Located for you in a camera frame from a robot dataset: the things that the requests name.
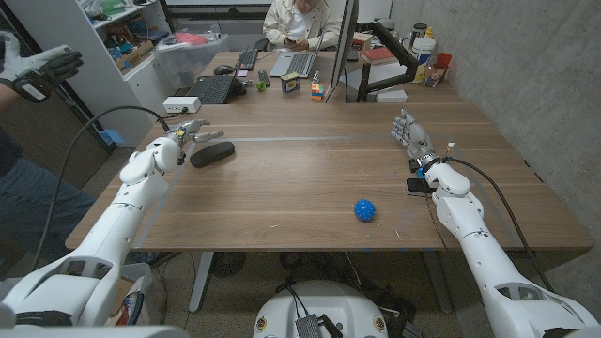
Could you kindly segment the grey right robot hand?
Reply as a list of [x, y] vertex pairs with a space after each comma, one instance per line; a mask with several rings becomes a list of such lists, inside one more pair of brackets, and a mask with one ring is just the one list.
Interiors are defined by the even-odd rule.
[[394, 119], [391, 135], [406, 149], [411, 173], [426, 173], [440, 162], [429, 135], [406, 109]]

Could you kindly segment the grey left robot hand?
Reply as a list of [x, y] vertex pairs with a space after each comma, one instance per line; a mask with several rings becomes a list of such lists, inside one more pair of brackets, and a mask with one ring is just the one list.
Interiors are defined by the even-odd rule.
[[173, 126], [164, 137], [175, 141], [180, 147], [188, 142], [205, 143], [212, 139], [224, 136], [223, 131], [201, 132], [203, 126], [208, 126], [209, 121], [205, 119], [187, 120]]

